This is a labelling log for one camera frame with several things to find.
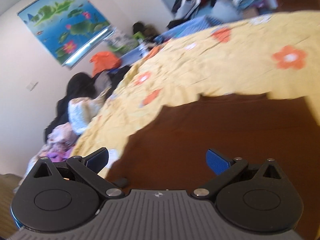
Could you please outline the brown knit sweater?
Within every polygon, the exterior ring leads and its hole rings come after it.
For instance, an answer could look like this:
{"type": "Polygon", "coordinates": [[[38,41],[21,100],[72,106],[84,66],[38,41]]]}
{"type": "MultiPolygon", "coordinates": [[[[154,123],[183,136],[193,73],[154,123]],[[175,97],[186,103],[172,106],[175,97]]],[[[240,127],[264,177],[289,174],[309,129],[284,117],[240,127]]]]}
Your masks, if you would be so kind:
{"type": "Polygon", "coordinates": [[[319,126],[303,98],[272,100],[265,94],[202,97],[157,117],[129,137],[107,174],[128,180],[124,191],[187,190],[214,178],[206,152],[250,164],[275,159],[304,203],[297,232],[315,239],[319,228],[319,126]]]}

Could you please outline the pink purple clothes heap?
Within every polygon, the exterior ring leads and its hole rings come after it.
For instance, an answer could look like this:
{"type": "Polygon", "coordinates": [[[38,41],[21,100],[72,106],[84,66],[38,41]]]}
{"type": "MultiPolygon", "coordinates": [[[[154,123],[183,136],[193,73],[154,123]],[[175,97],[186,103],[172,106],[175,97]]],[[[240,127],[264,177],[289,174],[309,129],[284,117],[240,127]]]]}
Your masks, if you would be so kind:
{"type": "Polygon", "coordinates": [[[48,135],[46,144],[30,159],[22,180],[13,192],[16,193],[18,191],[24,179],[40,158],[48,157],[53,163],[66,161],[71,156],[78,138],[79,136],[74,133],[71,124],[68,122],[54,128],[52,133],[48,135]]]}

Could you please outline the pile of assorted clothes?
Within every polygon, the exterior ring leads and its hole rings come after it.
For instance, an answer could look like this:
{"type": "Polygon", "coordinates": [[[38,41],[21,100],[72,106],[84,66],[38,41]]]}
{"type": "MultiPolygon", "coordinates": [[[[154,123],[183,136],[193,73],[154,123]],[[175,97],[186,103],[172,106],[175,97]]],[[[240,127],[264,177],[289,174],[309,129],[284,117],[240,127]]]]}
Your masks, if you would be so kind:
{"type": "Polygon", "coordinates": [[[193,18],[212,16],[222,23],[268,14],[277,8],[276,0],[176,0],[172,7],[171,29],[193,18]]]}

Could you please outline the cream knit garment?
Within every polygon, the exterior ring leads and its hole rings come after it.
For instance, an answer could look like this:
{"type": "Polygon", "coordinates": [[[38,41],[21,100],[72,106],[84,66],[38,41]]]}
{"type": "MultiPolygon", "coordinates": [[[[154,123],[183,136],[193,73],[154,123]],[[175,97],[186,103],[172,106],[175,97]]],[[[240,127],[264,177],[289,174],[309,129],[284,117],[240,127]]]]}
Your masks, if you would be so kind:
{"type": "Polygon", "coordinates": [[[106,101],[106,94],[111,86],[106,87],[97,98],[75,98],[68,103],[68,118],[73,132],[82,135],[92,119],[97,116],[106,101]]]}

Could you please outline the yellow floral bed quilt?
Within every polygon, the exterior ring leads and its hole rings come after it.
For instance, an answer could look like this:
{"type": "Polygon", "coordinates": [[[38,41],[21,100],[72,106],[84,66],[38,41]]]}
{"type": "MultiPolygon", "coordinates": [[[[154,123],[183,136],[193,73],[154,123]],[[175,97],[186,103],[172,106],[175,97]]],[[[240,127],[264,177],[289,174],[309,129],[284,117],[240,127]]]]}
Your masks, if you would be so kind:
{"type": "Polygon", "coordinates": [[[303,98],[319,126],[319,12],[260,16],[173,40],[125,76],[73,150],[121,158],[129,137],[164,106],[229,94],[303,98]]]}

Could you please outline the orange cloth bundle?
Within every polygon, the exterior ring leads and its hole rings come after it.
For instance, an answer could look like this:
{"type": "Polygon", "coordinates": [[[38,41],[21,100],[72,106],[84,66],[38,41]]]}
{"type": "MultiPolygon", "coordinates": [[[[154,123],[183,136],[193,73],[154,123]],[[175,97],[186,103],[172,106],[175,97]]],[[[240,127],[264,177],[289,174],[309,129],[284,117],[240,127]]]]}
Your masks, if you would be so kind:
{"type": "Polygon", "coordinates": [[[100,51],[93,55],[89,62],[93,64],[92,76],[121,66],[121,59],[111,51],[100,51]]]}

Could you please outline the floral grey white pillow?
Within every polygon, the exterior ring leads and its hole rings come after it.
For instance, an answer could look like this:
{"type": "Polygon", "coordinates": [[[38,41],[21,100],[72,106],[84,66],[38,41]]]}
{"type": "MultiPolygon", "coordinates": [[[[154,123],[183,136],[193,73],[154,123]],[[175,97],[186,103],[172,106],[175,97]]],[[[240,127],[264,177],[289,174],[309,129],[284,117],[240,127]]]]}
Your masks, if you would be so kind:
{"type": "Polygon", "coordinates": [[[103,40],[108,50],[117,56],[123,56],[139,46],[139,42],[130,35],[114,28],[112,33],[103,40]]]}

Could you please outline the lotus pattern roller blind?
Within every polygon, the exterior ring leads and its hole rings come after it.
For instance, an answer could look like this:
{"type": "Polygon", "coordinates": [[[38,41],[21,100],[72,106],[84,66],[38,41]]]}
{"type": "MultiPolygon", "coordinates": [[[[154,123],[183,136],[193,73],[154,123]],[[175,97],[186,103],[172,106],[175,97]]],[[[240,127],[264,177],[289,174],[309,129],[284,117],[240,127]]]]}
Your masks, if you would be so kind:
{"type": "Polygon", "coordinates": [[[18,16],[54,59],[70,69],[114,31],[89,0],[36,0],[18,16]]]}

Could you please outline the light blue quilted blanket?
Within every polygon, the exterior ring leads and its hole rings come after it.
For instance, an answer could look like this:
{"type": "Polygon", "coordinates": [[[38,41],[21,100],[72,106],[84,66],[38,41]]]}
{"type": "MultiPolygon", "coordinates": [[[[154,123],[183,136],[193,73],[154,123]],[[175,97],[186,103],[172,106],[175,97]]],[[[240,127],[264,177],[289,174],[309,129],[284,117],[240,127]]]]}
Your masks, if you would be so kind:
{"type": "MultiPolygon", "coordinates": [[[[178,26],[171,28],[170,30],[162,33],[161,35],[158,35],[156,38],[153,39],[153,41],[157,44],[161,44],[172,38],[185,37],[196,32],[202,31],[204,29],[212,28],[221,24],[222,22],[220,22],[218,19],[209,15],[204,15],[201,17],[193,18],[191,20],[188,20],[187,22],[184,22],[178,26]]],[[[132,65],[141,58],[142,51],[139,47],[137,47],[120,57],[120,67],[122,68],[124,66],[132,65]]]]}

